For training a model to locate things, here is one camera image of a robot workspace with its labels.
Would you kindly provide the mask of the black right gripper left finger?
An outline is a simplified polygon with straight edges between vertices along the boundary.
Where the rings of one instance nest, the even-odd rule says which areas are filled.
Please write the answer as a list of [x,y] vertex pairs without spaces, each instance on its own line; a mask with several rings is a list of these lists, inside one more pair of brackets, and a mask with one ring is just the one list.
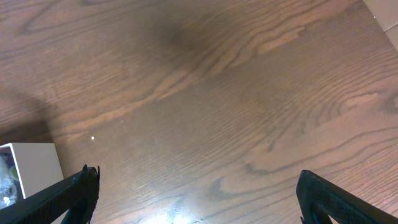
[[1,210],[2,224],[62,223],[86,224],[93,217],[99,199],[100,168],[83,166],[72,176]]

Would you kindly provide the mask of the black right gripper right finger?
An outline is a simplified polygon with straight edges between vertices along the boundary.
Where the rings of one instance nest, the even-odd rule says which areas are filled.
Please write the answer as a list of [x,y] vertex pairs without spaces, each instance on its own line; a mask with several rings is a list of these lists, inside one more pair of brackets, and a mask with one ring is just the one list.
[[302,170],[296,195],[305,224],[397,223],[394,217],[310,170]]

